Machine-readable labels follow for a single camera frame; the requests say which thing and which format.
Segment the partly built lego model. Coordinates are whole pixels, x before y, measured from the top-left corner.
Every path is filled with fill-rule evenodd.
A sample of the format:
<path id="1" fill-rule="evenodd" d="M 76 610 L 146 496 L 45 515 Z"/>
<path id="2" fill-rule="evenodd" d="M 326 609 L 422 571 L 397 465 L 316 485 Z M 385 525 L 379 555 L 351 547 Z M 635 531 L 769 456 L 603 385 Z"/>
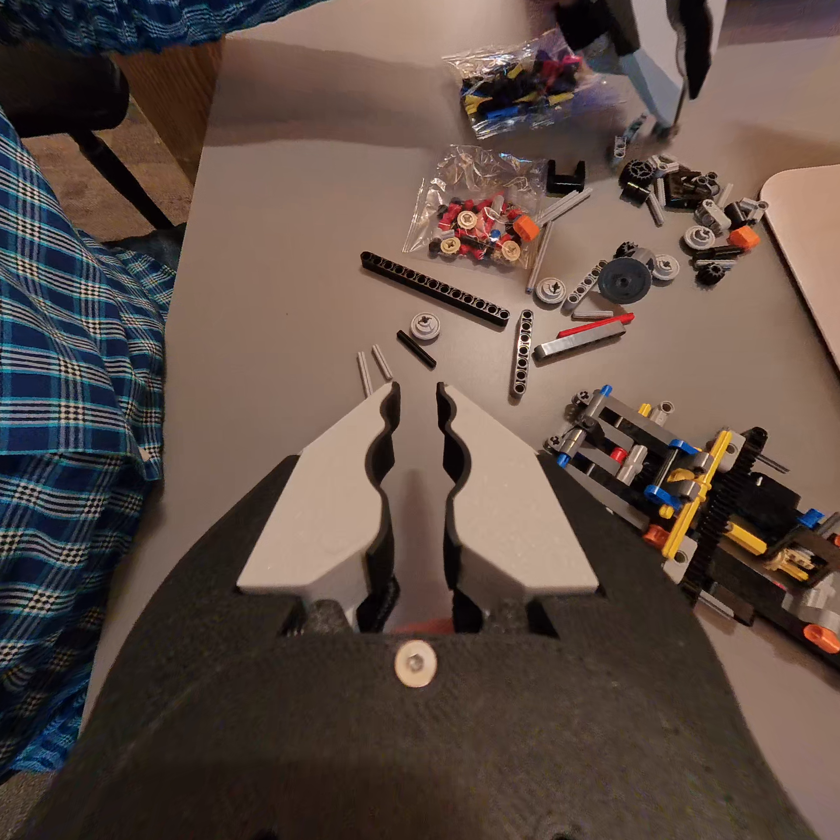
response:
<path id="1" fill-rule="evenodd" d="M 543 443 L 555 464 L 659 555 L 691 604 L 750 627 L 760 618 L 838 670 L 838 512 L 757 470 L 761 427 L 694 445 L 666 427 L 671 402 L 633 409 L 604 385 L 578 392 Z"/>

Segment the light grey holed beam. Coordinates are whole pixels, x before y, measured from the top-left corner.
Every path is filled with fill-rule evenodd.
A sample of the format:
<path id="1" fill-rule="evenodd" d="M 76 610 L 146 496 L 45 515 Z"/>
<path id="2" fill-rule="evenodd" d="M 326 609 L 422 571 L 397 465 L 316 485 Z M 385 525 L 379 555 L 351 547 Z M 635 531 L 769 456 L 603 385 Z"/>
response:
<path id="1" fill-rule="evenodd" d="M 590 294 L 596 286 L 602 270 L 607 266 L 607 260 L 599 260 L 595 266 L 572 288 L 563 301 L 561 311 L 571 313 L 577 309 L 582 301 Z"/>

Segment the long black lego beam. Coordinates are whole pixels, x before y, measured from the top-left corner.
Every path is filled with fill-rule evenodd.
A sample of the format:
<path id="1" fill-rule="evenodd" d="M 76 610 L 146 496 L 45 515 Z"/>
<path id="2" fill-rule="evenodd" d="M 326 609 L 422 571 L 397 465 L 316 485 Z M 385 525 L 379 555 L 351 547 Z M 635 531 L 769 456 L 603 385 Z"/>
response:
<path id="1" fill-rule="evenodd" d="M 370 273 L 465 312 L 491 326 L 500 329 L 505 328 L 510 321 L 510 311 L 493 301 L 437 280 L 417 270 L 407 268 L 370 251 L 365 250 L 360 253 L 360 263 L 361 267 Z"/>

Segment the bag of red lego pins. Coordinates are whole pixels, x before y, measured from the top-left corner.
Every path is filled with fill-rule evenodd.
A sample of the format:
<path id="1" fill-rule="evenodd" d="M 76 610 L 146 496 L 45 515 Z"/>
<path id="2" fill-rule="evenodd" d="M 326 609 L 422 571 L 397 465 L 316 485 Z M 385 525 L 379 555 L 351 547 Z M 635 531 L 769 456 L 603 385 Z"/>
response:
<path id="1" fill-rule="evenodd" d="M 532 268 L 539 236 L 523 244 L 512 223 L 536 217 L 547 201 L 547 160 L 473 144 L 451 144 L 422 180 L 402 252 L 492 268 Z"/>

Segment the person's left forearm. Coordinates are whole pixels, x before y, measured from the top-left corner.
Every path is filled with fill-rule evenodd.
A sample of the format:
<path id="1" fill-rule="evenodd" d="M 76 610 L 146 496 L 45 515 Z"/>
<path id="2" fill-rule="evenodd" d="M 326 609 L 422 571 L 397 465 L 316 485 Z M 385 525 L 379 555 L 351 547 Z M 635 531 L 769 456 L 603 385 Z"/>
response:
<path id="1" fill-rule="evenodd" d="M 2 1 L 3 46 L 39 44 L 80 56 L 200 46 L 315 1 Z"/>

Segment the black office chair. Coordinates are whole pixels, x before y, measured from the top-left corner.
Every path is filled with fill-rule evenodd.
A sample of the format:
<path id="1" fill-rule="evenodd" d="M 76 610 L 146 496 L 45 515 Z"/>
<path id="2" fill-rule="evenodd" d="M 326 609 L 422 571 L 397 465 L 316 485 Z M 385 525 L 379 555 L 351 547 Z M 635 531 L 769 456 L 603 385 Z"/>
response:
<path id="1" fill-rule="evenodd" d="M 1 104 L 22 139 L 65 134 L 97 172 L 156 230 L 174 228 L 120 158 L 98 137 L 118 128 L 130 86 L 105 56 L 45 46 L 1 47 Z"/>

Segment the bag of yellow blue pieces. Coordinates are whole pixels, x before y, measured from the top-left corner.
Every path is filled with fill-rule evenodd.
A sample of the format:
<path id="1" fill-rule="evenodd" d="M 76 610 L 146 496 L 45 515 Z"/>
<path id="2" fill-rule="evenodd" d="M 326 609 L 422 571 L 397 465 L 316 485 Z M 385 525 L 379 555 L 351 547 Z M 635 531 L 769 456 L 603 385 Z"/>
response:
<path id="1" fill-rule="evenodd" d="M 446 56 L 472 133 L 489 140 L 547 128 L 612 102 L 606 77 L 572 49 L 558 28 L 518 45 L 491 45 Z"/>

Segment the red lego axle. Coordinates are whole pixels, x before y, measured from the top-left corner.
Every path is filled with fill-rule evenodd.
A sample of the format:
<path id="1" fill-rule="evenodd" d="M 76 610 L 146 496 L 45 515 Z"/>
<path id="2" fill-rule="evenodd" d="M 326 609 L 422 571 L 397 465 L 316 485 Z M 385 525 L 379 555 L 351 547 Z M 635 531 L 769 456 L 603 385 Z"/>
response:
<path id="1" fill-rule="evenodd" d="M 604 318 L 597 321 L 585 322 L 578 327 L 574 327 L 565 331 L 565 335 L 574 335 L 578 333 L 582 333 L 585 331 L 591 331 L 593 329 L 601 328 L 601 327 L 615 327 L 617 325 L 621 325 L 623 328 L 627 326 L 630 322 L 635 319 L 635 313 L 627 312 L 620 316 L 615 316 L 612 318 Z"/>

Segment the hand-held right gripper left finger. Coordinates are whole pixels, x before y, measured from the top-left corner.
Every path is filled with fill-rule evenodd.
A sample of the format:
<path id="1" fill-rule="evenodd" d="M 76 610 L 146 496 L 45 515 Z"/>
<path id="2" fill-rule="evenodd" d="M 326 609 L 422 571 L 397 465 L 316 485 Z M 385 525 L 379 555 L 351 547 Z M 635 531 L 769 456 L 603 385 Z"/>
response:
<path id="1" fill-rule="evenodd" d="M 383 479 L 395 464 L 401 419 L 393 381 L 299 454 L 237 579 L 250 595 L 292 595 L 304 606 L 338 603 L 350 624 L 379 633 L 400 596 Z"/>

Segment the black forked lego piece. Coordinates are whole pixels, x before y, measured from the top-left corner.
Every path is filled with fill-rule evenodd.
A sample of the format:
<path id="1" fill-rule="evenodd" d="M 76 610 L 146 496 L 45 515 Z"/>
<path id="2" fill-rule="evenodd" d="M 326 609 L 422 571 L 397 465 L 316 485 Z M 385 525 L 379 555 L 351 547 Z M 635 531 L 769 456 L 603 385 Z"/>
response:
<path id="1" fill-rule="evenodd" d="M 545 192 L 551 196 L 566 196 L 581 193 L 585 189 L 586 164 L 584 160 L 577 162 L 571 173 L 561 172 L 554 159 L 547 162 L 547 178 Z"/>

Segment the plain grey lego beam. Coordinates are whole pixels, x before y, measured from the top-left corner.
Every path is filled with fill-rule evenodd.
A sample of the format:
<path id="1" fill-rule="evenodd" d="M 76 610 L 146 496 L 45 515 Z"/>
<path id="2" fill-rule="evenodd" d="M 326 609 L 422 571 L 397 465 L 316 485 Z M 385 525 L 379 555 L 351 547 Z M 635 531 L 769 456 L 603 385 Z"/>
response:
<path id="1" fill-rule="evenodd" d="M 574 335 L 564 335 L 550 342 L 537 345 L 532 351 L 532 357 L 537 362 L 546 361 L 553 357 L 581 349 L 590 344 L 599 343 L 624 335 L 626 327 L 601 327 Z"/>

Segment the long light grey axle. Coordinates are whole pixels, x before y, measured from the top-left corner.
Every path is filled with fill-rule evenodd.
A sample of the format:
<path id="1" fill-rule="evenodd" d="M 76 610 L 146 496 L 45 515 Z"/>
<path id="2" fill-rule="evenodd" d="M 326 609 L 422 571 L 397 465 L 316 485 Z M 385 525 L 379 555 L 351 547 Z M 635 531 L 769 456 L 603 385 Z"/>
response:
<path id="1" fill-rule="evenodd" d="M 530 270 L 530 274 L 528 276 L 528 282 L 526 286 L 526 294 L 531 295 L 534 292 L 534 289 L 537 285 L 538 280 L 540 279 L 540 272 L 542 268 L 542 264 L 544 258 L 548 252 L 550 240 L 553 233 L 554 227 L 554 220 L 549 221 L 544 226 L 542 231 L 542 235 L 539 242 L 539 247 L 537 250 L 537 255 L 535 256 L 534 264 Z"/>
<path id="2" fill-rule="evenodd" d="M 536 224 L 539 228 L 542 228 L 546 224 L 549 224 L 555 220 L 557 220 L 562 215 L 568 213 L 572 208 L 580 205 L 583 201 L 588 199 L 592 195 L 592 188 L 586 187 L 585 189 L 579 192 L 573 192 L 563 198 L 559 199 L 558 201 L 553 202 L 552 204 L 548 205 L 544 208 L 539 215 L 536 217 Z"/>

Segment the dark blue lego wheel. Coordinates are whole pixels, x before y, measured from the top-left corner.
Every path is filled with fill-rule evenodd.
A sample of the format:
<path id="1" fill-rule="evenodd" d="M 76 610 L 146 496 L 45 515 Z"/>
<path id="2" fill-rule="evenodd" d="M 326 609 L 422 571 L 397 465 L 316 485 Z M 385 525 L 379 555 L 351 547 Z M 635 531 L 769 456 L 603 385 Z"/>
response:
<path id="1" fill-rule="evenodd" d="M 621 306 L 641 301 L 653 286 L 653 272 L 644 262 L 633 257 L 609 261 L 597 279 L 598 291 L 611 303 Z"/>

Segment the wooden cabinet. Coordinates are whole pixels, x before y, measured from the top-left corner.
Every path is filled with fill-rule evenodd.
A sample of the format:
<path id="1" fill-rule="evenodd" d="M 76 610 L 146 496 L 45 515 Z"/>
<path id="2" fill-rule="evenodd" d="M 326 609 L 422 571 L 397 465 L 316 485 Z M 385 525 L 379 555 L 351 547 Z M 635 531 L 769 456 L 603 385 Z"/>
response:
<path id="1" fill-rule="evenodd" d="M 225 38 L 110 57 L 126 77 L 144 117 L 179 165 L 196 182 Z"/>

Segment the dark grey holed beam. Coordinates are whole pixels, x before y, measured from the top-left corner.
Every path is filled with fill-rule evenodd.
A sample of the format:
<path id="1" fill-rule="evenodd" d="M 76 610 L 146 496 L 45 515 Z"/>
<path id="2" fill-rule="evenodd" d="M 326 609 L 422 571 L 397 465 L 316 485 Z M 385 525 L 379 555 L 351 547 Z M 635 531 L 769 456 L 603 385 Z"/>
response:
<path id="1" fill-rule="evenodd" d="M 523 309 L 514 334 L 513 356 L 511 363 L 511 378 L 509 384 L 510 398 L 519 403 L 527 391 L 531 362 L 533 311 Z"/>

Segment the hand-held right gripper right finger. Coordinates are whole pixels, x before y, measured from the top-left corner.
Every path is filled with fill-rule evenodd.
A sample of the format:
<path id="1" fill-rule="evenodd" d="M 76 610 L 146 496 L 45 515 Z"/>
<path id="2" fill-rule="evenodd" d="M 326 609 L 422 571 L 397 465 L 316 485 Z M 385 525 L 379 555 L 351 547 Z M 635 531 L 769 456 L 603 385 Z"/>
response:
<path id="1" fill-rule="evenodd" d="M 444 574 L 457 634 L 544 597 L 593 595 L 599 581 L 537 451 L 454 386 L 436 385 L 443 467 Z"/>

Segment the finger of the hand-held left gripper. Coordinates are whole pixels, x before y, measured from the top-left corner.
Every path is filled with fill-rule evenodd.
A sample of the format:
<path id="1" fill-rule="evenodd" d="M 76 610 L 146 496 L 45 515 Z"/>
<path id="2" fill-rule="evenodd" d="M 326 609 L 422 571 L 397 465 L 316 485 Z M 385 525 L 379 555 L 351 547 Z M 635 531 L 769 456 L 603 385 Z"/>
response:
<path id="1" fill-rule="evenodd" d="M 676 125 L 680 107 L 680 69 L 675 50 L 652 55 L 645 49 L 620 57 L 620 67 L 660 127 Z"/>
<path id="2" fill-rule="evenodd" d="M 715 55 L 715 3 L 666 1 L 665 72 L 681 99 L 696 99 Z"/>

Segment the pile of grey lego pieces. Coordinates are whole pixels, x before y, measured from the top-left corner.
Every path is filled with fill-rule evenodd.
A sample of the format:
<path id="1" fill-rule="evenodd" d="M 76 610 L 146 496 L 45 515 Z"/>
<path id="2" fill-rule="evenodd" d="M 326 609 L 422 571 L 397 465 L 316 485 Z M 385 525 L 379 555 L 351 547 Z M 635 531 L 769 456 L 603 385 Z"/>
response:
<path id="1" fill-rule="evenodd" d="M 679 245 L 704 289 L 717 286 L 741 257 L 753 252 L 731 247 L 729 233 L 749 225 L 761 237 L 759 226 L 769 208 L 758 197 L 734 198 L 732 184 L 721 182 L 716 172 L 694 170 L 667 154 L 626 161 L 617 183 L 621 199 L 645 207 L 658 227 L 664 226 L 667 212 L 686 215 Z"/>

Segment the blue plaid shirt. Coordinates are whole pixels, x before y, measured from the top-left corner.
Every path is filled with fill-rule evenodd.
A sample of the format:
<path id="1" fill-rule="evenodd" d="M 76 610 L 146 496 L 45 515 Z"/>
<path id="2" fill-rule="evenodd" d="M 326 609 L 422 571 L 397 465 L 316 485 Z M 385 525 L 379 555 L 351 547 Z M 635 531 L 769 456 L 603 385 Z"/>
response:
<path id="1" fill-rule="evenodd" d="M 162 476 L 175 271 L 76 229 L 1 121 L 1 764 L 77 739 L 112 576 Z"/>

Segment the short black lego axle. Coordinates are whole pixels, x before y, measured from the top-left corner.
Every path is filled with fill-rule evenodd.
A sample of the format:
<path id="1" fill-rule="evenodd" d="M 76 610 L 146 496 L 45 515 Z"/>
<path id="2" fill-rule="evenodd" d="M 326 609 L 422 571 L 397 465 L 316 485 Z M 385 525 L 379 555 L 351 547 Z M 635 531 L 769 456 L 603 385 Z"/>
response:
<path id="1" fill-rule="evenodd" d="M 397 330 L 397 341 L 415 358 L 417 358 L 426 368 L 434 371 L 437 367 L 435 358 L 425 350 L 419 342 L 417 342 L 411 335 L 403 330 Z"/>

